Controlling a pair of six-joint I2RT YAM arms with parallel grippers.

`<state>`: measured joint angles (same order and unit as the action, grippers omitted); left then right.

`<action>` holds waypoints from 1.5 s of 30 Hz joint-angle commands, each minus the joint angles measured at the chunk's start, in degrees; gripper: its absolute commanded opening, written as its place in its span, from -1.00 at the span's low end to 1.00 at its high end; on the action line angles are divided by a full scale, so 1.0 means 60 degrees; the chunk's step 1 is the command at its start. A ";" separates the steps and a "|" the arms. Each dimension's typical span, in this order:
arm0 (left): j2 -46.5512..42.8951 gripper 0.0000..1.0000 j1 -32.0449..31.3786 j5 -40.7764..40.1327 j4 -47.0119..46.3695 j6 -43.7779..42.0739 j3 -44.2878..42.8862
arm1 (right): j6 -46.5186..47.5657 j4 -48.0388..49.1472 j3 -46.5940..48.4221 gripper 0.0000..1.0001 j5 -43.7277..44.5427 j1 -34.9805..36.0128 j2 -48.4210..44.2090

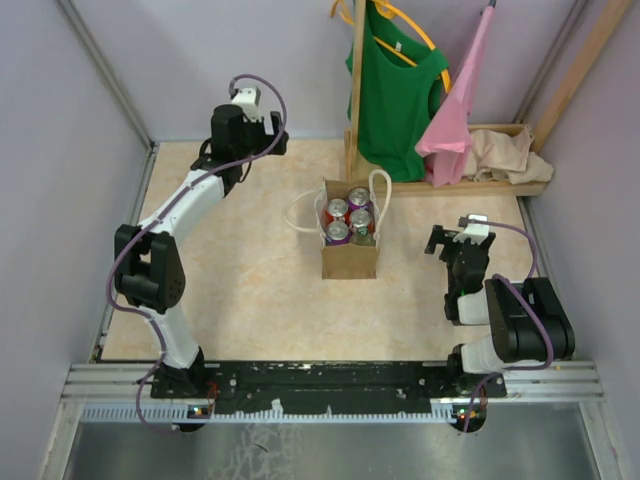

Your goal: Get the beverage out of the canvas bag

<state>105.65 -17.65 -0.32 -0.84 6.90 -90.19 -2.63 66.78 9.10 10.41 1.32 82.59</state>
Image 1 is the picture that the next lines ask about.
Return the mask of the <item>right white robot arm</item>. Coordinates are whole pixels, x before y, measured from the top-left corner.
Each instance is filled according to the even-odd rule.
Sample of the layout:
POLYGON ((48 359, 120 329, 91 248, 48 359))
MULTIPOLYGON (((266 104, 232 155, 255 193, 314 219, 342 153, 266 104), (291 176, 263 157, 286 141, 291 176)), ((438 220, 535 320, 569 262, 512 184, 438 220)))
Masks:
POLYGON ((526 278, 514 283, 501 274, 486 276, 496 234, 492 222, 465 219, 461 230, 432 227, 427 255, 442 248, 447 270, 444 314, 456 326, 486 326, 489 333, 460 344, 447 359, 447 384, 456 394, 470 395, 506 371, 545 369, 574 355, 575 333, 546 277, 534 275, 537 249, 526 278))

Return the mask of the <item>purple soda can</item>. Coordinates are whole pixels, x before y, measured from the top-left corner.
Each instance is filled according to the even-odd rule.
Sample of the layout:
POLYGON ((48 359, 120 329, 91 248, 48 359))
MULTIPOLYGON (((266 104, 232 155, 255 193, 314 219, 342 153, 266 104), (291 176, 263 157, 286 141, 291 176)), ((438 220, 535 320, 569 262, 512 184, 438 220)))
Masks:
POLYGON ((351 230, 349 226, 340 220, 335 220, 327 225, 325 241, 327 246, 339 246, 350 242, 351 230))
POLYGON ((347 196, 347 203, 351 211, 366 210, 371 208, 370 191, 364 187, 352 188, 347 196))

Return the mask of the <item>red green soda can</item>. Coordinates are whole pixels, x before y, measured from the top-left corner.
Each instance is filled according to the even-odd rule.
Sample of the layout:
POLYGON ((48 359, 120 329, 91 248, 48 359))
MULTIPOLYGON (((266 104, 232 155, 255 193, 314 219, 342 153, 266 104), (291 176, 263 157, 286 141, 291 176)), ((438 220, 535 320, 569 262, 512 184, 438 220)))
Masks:
POLYGON ((356 209, 349 217, 349 227, 353 233, 359 235, 372 234, 374 231, 374 219, 366 209, 356 209))

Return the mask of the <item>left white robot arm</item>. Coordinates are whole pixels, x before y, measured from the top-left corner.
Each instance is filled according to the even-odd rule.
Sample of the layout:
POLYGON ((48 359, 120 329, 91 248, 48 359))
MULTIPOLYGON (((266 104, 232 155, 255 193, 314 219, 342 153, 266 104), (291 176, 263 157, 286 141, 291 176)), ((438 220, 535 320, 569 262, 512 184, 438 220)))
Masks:
POLYGON ((189 331, 181 306, 186 275, 179 246, 201 217, 244 181, 252 162, 283 155, 287 114, 251 118, 247 108, 214 108, 210 136, 179 188, 138 225, 121 225, 114 235, 114 263, 107 299, 117 311, 144 318, 159 345, 159 359, 144 376, 155 394, 194 397, 208 386, 201 347, 189 331))

